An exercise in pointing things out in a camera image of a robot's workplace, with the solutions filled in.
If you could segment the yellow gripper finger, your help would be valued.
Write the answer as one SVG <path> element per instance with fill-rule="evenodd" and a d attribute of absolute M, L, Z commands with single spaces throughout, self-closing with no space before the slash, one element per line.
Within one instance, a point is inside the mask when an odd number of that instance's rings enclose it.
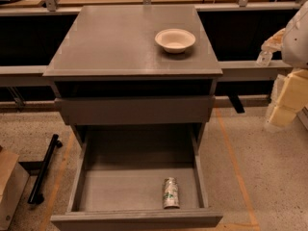
<path fill-rule="evenodd" d="M 265 40 L 261 46 L 261 50 L 268 51 L 271 53 L 280 51 L 282 49 L 284 33 L 285 33 L 285 28 L 279 30 L 273 36 Z"/>
<path fill-rule="evenodd" d="M 308 104 L 308 70 L 296 70 L 278 78 L 277 90 L 277 95 L 272 99 L 273 109 L 269 113 L 268 123 L 284 128 Z"/>

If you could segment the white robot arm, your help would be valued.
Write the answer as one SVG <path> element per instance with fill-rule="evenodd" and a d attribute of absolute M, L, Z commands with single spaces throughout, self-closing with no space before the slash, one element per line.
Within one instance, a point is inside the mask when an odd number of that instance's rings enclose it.
<path fill-rule="evenodd" d="M 256 61 L 268 66 L 272 54 L 280 51 L 282 61 L 294 70 L 280 82 L 282 88 L 272 98 L 268 125 L 284 128 L 308 104 L 308 2 L 305 2 L 287 26 L 268 38 Z"/>

